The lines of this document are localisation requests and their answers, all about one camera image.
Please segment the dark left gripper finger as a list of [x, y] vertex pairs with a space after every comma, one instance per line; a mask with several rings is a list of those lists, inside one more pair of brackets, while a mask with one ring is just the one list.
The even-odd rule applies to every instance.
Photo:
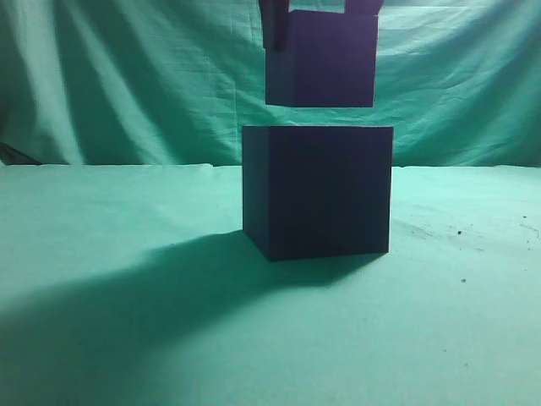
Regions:
[[259, 0], [265, 50], [279, 51], [287, 43], [290, 0]]

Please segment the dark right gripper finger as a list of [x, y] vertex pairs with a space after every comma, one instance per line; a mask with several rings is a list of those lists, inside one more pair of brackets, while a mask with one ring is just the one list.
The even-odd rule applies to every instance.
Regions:
[[346, 0], [344, 2], [344, 13], [378, 16], [384, 2], [385, 0]]

